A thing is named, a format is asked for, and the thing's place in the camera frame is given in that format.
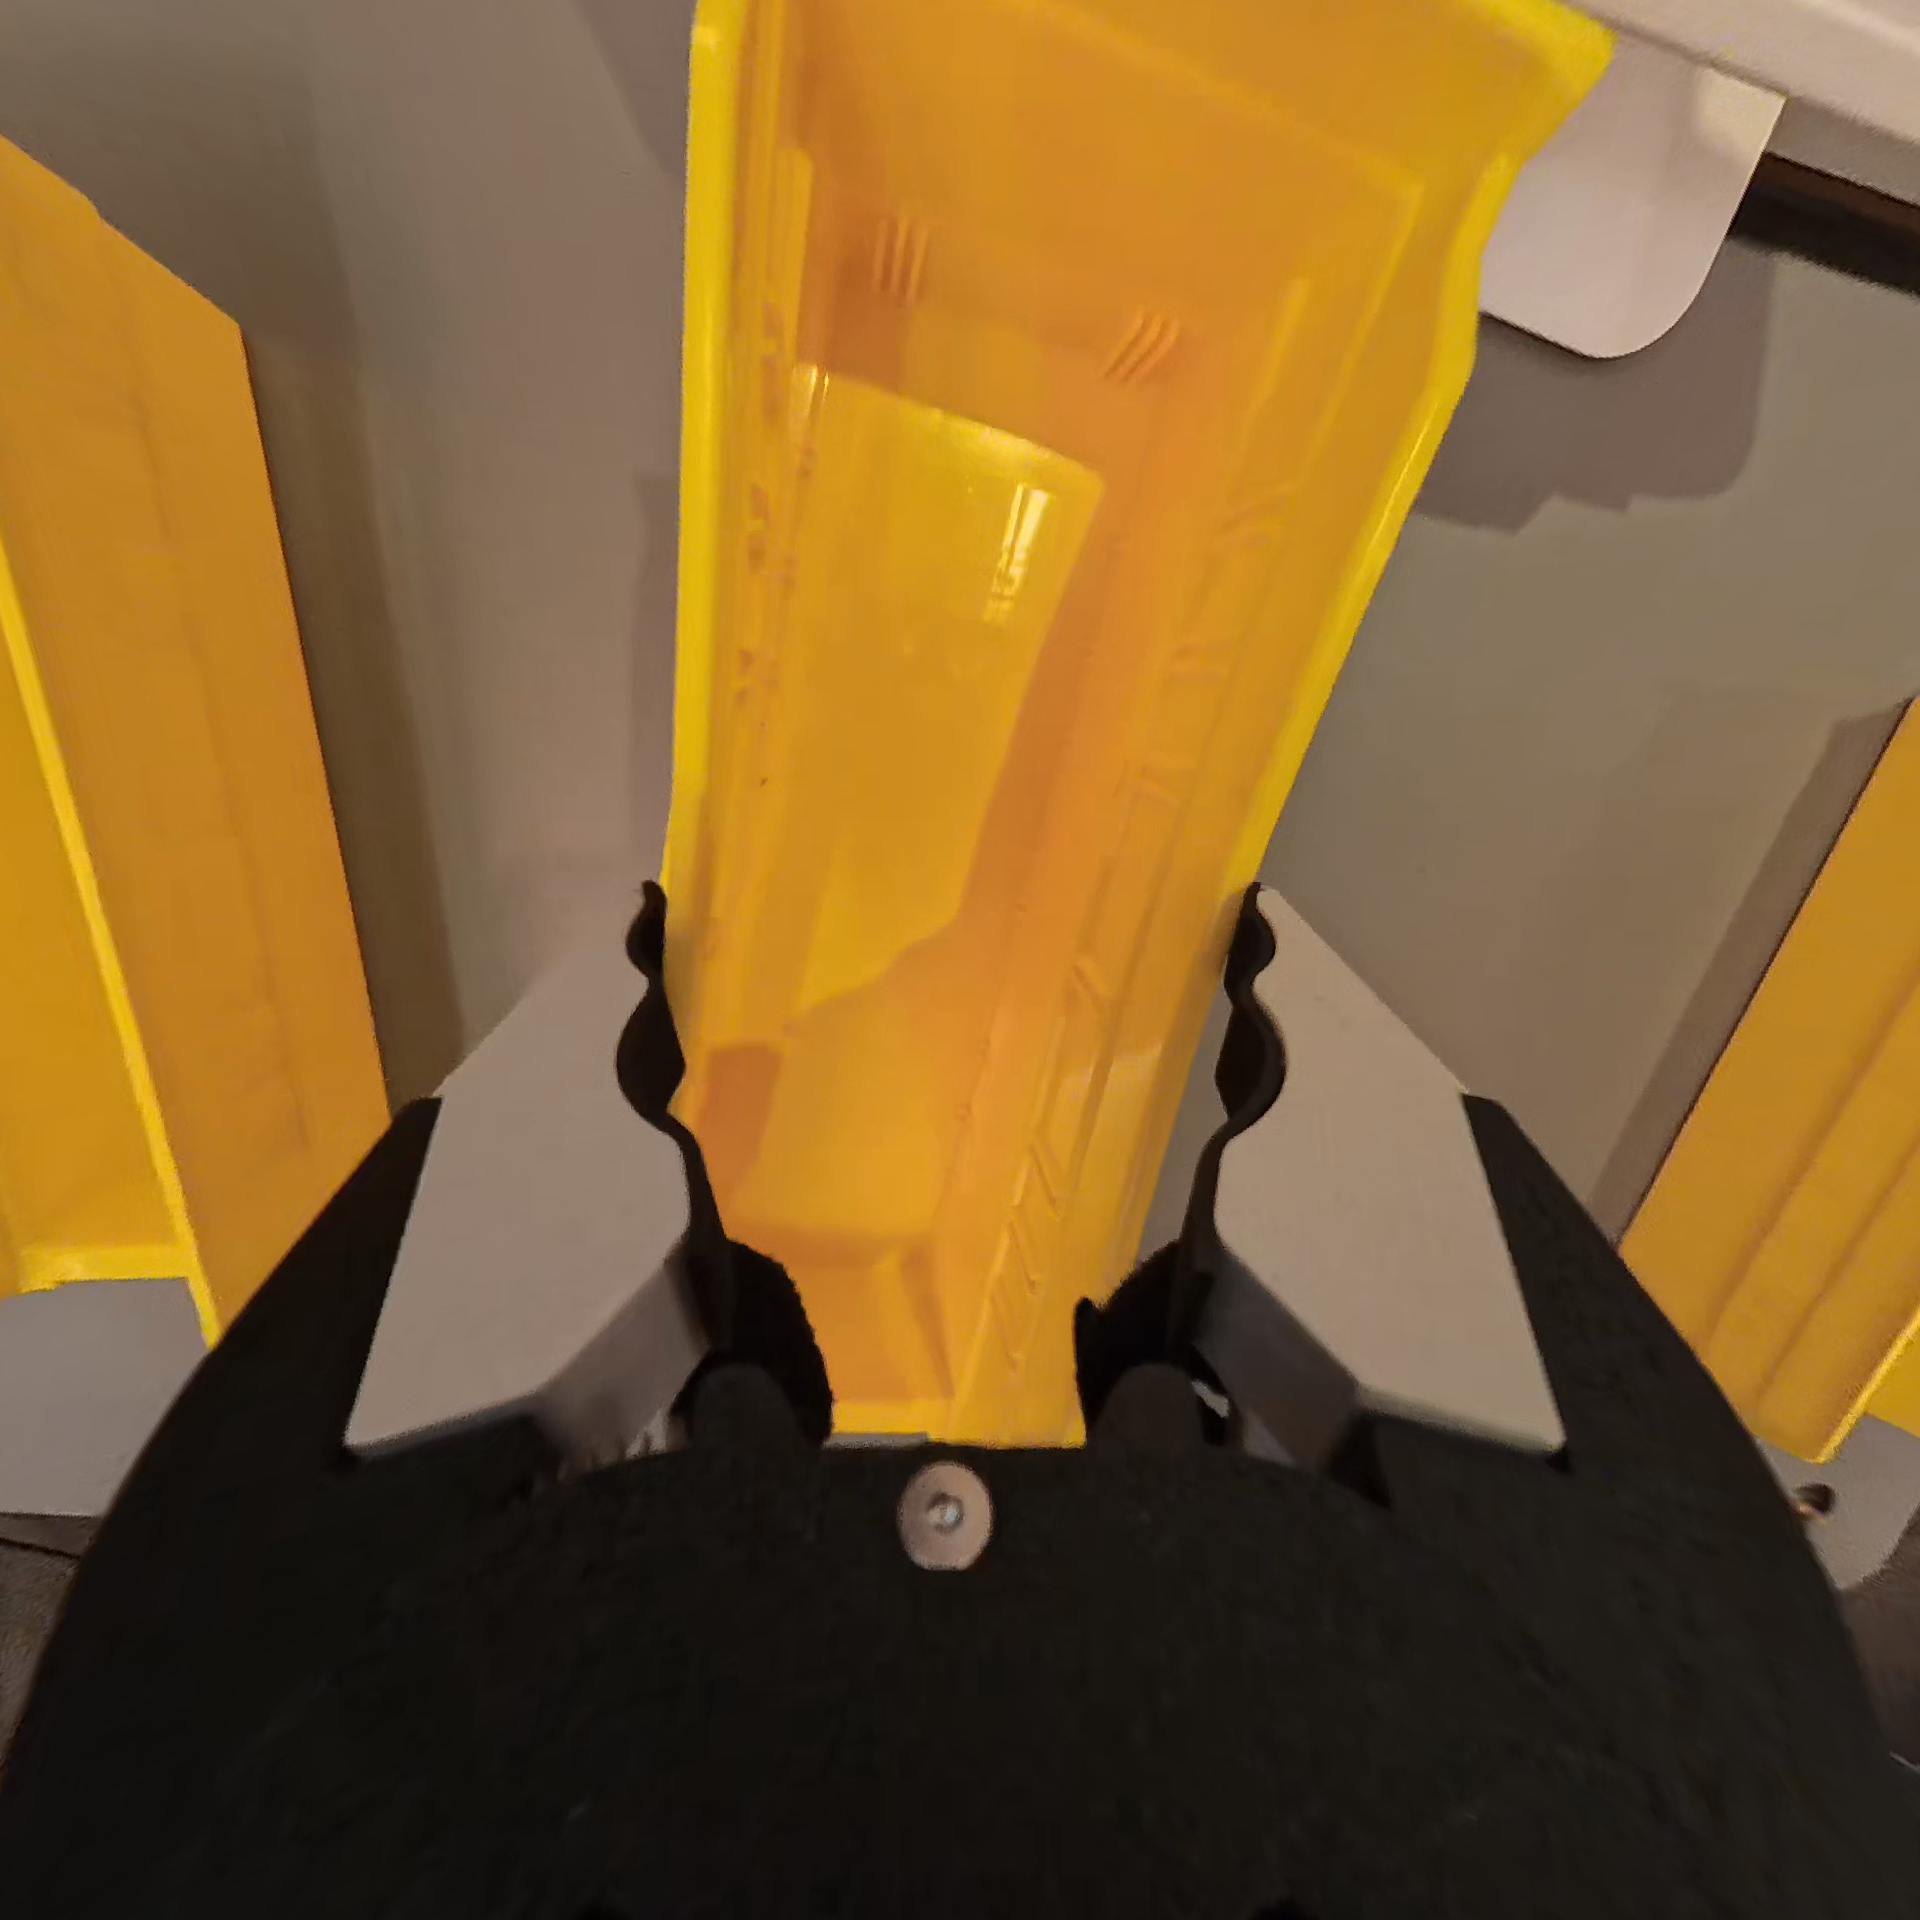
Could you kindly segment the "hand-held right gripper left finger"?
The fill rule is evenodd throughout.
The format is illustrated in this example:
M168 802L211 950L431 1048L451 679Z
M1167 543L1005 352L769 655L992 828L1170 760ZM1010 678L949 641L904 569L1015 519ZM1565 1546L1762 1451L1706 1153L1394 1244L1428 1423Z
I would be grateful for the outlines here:
M531 1419L568 1463L658 1451L713 1345L716 1230L674 1123L666 891L539 974L441 1083L346 1427L372 1460Z

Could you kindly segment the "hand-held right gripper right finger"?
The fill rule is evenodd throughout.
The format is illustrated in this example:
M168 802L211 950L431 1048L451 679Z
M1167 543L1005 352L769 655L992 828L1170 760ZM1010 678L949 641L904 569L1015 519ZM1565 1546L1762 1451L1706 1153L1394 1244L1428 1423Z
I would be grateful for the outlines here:
M1325 1470L1392 1419L1557 1455L1564 1419L1451 1070L1264 886L1224 991L1185 1334L1252 1450Z

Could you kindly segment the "yellow plastic storage bin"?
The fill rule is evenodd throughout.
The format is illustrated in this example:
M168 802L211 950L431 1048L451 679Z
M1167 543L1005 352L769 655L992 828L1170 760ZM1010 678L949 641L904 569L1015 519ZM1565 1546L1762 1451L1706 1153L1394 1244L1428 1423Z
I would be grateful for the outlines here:
M243 335L3 153L4 1296L211 1347L389 1126Z
M1604 74L1535 2L728 2L666 991L842 1434L1079 1439L1247 887Z
M1916 1434L1917 715L1909 705L1623 1235L1762 1441Z

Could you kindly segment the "grey desk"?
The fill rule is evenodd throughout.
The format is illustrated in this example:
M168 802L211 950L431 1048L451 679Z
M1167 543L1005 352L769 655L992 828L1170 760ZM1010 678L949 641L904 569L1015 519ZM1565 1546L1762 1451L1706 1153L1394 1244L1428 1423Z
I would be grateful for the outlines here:
M695 6L4 6L4 143L239 323L405 1104L666 831ZM1916 692L1916 299L1483 320L1264 878L1620 1230Z

